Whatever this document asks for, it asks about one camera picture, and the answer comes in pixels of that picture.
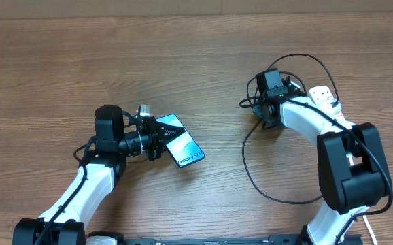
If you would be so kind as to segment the blue Galaxy smartphone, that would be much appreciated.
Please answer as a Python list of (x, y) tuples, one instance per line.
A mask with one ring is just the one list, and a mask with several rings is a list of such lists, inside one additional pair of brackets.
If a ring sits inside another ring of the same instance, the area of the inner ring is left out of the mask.
[(158, 123), (164, 123), (166, 125), (181, 127), (184, 129), (184, 132), (181, 135), (166, 144), (167, 150), (178, 167), (187, 167), (204, 159), (204, 152), (175, 114), (157, 118), (156, 121)]

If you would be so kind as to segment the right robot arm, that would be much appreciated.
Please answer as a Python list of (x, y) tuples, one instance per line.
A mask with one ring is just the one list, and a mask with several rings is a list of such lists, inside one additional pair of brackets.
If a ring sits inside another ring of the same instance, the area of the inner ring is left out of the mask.
[(345, 119), (339, 101), (327, 86), (305, 89), (278, 69), (256, 75), (259, 95), (253, 113), (265, 123), (295, 130), (318, 155), (318, 182), (323, 198), (315, 218), (298, 235), (272, 235), (282, 244), (361, 244), (346, 236), (359, 216), (381, 198), (392, 203), (392, 181), (377, 128)]

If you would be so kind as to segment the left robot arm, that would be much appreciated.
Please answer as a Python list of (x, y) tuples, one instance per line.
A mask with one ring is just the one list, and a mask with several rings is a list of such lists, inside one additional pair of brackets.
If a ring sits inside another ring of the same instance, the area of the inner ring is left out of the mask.
[(117, 105), (97, 108), (95, 135), (81, 146), (84, 154), (77, 159), (74, 181), (39, 218), (18, 222), (13, 244), (125, 244), (121, 233), (86, 235), (86, 226), (122, 178), (127, 158), (146, 154), (153, 161), (166, 150), (182, 157), (191, 140), (175, 116), (156, 120), (146, 105), (139, 107), (136, 116)]

